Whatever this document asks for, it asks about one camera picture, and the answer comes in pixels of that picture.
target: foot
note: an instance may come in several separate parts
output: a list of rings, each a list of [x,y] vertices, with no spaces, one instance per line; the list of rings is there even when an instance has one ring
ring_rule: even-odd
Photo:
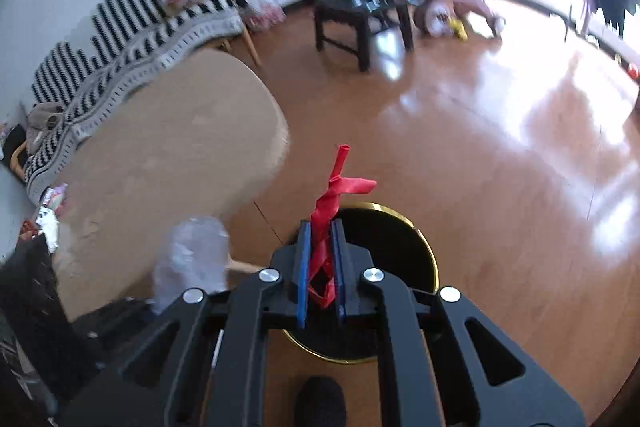
[[[295,427],[346,427],[342,388],[329,377],[310,377],[298,391]]]
[[[494,33],[494,37],[499,37],[502,34],[505,22],[504,17],[500,16],[495,16],[489,21],[489,28],[491,28],[491,31]]]

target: table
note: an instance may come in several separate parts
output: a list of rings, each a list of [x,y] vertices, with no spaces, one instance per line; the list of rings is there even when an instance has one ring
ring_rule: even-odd
[[[287,140],[265,85],[222,52],[202,49],[135,92],[57,179],[68,183],[54,267],[69,319],[149,288],[172,227],[250,201]]]

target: red ribbon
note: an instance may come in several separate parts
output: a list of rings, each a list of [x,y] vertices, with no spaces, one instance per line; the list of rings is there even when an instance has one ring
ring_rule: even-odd
[[[348,145],[340,145],[335,158],[334,169],[329,177],[329,188],[316,201],[316,209],[311,214],[311,260],[309,262],[309,281],[323,270],[328,282],[324,288],[324,295],[318,294],[309,285],[309,295],[320,305],[327,308],[335,300],[334,264],[331,256],[329,242],[329,227],[340,208],[341,194],[369,194],[377,182],[364,178],[343,178],[340,176],[342,166],[351,148]]]

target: striped sofa cover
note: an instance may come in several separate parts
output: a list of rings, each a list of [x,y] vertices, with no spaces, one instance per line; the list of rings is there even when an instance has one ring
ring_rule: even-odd
[[[104,0],[59,42],[35,72],[23,97],[28,112],[59,102],[63,120],[24,167],[27,193],[38,204],[44,190],[128,93],[170,69],[209,39],[239,34],[234,0],[207,0],[168,17],[159,0]]]

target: silver screw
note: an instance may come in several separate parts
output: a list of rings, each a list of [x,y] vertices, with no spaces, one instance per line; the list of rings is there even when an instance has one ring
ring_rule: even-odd
[[[182,300],[187,304],[195,304],[196,302],[200,302],[203,299],[203,291],[197,288],[189,288],[185,293],[182,294]]]
[[[280,278],[280,272],[275,268],[260,270],[258,277],[262,282],[276,282]]]
[[[385,273],[378,268],[367,268],[362,275],[369,282],[380,282],[385,278]]]
[[[460,300],[460,290],[458,288],[453,288],[453,286],[444,286],[442,290],[440,290],[440,297],[442,300],[447,302],[458,302]]]

